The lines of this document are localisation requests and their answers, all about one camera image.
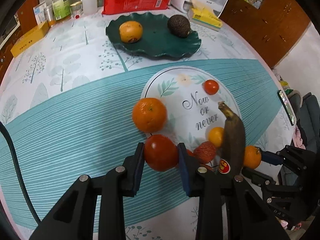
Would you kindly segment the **small orange tangerine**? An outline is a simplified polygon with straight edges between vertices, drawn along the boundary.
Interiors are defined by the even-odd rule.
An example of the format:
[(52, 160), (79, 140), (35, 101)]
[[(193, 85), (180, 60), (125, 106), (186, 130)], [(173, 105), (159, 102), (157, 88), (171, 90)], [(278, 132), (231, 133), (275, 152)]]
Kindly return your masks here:
[(249, 145), (245, 148), (245, 155), (244, 155), (244, 167), (250, 169), (256, 169), (261, 163), (261, 152), (260, 149)]

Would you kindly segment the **overripe brown banana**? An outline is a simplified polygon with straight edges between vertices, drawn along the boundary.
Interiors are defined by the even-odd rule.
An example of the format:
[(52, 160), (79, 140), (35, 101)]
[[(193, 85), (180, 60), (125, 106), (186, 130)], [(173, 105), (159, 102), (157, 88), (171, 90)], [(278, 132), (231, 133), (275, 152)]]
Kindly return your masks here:
[(219, 110), (226, 117), (221, 145), (219, 172), (233, 178), (240, 174), (245, 155), (246, 138), (242, 120), (223, 101)]

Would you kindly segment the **large red tomato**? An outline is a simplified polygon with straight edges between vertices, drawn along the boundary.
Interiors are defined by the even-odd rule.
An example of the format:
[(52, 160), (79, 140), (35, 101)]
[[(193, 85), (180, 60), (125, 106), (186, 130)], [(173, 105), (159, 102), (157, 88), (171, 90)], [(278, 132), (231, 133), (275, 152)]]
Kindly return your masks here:
[(178, 149), (168, 137), (152, 135), (145, 141), (144, 158), (151, 169), (164, 172), (178, 164)]

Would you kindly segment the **red lychee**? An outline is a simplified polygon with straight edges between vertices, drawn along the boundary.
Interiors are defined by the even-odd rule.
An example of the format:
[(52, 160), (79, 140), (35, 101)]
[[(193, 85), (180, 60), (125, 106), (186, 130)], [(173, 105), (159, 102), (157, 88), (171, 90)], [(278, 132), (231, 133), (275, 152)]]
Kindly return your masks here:
[(195, 157), (194, 153), (189, 149), (187, 149), (187, 154), (191, 157)]
[(210, 141), (205, 141), (193, 151), (194, 157), (202, 164), (207, 164), (216, 156), (216, 147)]

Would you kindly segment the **small yellow kumquat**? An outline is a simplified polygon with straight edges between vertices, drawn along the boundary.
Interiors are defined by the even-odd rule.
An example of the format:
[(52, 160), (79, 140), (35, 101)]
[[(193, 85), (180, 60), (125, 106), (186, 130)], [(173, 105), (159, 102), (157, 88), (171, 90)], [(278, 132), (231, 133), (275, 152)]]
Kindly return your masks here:
[(214, 127), (208, 133), (208, 141), (210, 141), (216, 148), (220, 148), (223, 142), (224, 128)]

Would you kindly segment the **large orange mandarin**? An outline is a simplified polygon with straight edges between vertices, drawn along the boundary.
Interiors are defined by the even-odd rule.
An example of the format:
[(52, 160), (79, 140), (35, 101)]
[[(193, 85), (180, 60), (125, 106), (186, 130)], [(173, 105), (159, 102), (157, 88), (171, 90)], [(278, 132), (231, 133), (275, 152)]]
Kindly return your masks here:
[(158, 132), (167, 121), (167, 108), (157, 98), (142, 98), (132, 109), (132, 121), (144, 133)]

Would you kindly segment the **small red cherry tomato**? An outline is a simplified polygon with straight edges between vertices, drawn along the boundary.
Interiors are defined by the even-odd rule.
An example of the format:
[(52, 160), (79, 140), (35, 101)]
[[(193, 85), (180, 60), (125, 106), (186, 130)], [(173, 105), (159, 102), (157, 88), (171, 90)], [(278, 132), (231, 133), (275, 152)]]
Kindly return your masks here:
[(203, 88), (208, 95), (215, 95), (219, 91), (219, 84), (215, 80), (209, 79), (204, 81)]

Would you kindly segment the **round white floral placemat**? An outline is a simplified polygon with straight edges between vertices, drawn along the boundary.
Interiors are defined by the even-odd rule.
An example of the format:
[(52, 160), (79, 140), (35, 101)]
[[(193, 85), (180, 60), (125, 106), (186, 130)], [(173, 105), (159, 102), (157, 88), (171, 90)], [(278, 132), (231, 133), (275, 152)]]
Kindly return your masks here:
[[(208, 95), (203, 88), (206, 80), (215, 80), (219, 91)], [(193, 151), (208, 140), (214, 127), (223, 127), (226, 117), (219, 110), (223, 101), (236, 115), (240, 109), (226, 86), (208, 72), (190, 66), (165, 68), (145, 84), (142, 98), (157, 98), (167, 108), (167, 122), (160, 134), (172, 142), (184, 143)]]

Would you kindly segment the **wooden cabinet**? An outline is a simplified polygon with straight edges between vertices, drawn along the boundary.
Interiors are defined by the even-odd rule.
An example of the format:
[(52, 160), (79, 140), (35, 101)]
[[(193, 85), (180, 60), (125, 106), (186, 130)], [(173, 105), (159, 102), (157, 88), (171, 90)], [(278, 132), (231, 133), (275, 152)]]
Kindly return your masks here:
[(228, 0), (220, 19), (239, 33), (271, 69), (310, 24), (296, 0), (263, 0), (258, 9), (244, 0)]

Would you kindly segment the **dark green leaf plate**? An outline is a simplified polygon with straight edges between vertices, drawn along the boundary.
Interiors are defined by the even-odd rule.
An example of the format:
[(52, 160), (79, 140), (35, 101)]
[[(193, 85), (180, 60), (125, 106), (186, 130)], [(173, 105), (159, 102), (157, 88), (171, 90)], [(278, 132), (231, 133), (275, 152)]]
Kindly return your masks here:
[[(106, 36), (116, 48), (132, 54), (179, 59), (196, 53), (201, 45), (198, 33), (192, 30), (186, 38), (179, 38), (170, 32), (168, 20), (164, 14), (155, 15), (151, 12), (121, 15), (110, 21), (106, 27)], [(119, 27), (127, 21), (136, 21), (143, 27), (143, 35), (135, 43), (121, 41)]]

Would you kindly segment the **yellow tissue pack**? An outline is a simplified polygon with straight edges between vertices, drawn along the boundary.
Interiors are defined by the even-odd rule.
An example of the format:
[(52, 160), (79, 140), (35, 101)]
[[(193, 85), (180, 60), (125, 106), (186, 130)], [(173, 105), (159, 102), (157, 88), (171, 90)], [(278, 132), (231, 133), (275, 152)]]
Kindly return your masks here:
[(222, 21), (214, 14), (210, 7), (197, 0), (191, 1), (191, 7), (188, 11), (190, 21), (204, 27), (219, 31), (222, 28)]

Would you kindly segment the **dark brown avocado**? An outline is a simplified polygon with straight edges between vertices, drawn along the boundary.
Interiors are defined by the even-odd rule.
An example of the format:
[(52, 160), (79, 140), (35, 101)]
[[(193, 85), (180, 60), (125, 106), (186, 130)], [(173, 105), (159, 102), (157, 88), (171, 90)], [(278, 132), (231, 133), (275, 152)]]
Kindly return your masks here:
[(189, 20), (182, 15), (171, 16), (167, 21), (167, 26), (170, 32), (179, 38), (186, 38), (191, 32)]

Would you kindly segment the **yellow cardboard box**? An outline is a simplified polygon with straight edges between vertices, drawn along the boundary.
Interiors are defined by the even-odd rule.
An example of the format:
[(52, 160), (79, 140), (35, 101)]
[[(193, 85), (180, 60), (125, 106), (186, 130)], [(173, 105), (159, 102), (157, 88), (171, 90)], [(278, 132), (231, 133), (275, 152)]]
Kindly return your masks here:
[(11, 54), (14, 58), (18, 57), (26, 49), (31, 47), (33, 44), (43, 39), (49, 30), (49, 24), (47, 21), (42, 22), (40, 25), (35, 26), (29, 30), (23, 36), (21, 36), (11, 49)]

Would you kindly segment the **small glass jar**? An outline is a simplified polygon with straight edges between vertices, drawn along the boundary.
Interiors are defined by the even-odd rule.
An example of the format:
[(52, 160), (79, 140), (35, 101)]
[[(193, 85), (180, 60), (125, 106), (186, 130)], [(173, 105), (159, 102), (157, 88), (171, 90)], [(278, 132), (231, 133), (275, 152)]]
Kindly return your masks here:
[(83, 14), (83, 7), (81, 1), (76, 1), (70, 5), (72, 18), (79, 18)]

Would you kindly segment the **white blue small box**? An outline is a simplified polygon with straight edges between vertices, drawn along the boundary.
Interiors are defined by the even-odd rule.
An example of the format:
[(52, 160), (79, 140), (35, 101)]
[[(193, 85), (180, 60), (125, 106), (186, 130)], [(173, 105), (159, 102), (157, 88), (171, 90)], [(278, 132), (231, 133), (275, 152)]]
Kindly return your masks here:
[(47, 7), (47, 5), (46, 5), (45, 1), (41, 2), (37, 6), (33, 7), (33, 11), (34, 11), (37, 25), (40, 25), (41, 23), (46, 22), (46, 17), (44, 14), (44, 9), (46, 7)]

